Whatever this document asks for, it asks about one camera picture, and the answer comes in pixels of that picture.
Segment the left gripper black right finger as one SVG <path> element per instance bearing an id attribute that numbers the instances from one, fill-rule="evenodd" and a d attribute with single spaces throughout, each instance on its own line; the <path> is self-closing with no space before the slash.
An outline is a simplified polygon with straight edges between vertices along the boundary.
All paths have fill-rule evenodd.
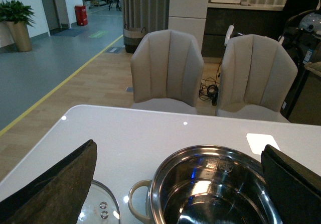
<path id="1" fill-rule="evenodd" d="M 283 223 L 320 223 L 320 176 L 271 145 L 261 153 L 269 196 Z"/>

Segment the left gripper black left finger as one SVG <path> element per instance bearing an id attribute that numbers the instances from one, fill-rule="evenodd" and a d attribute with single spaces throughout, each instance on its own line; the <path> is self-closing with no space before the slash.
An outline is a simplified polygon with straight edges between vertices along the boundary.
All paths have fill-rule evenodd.
<path id="1" fill-rule="evenodd" d="M 88 140 L 1 201 L 1 223 L 76 223 L 88 195 L 97 145 Z"/>

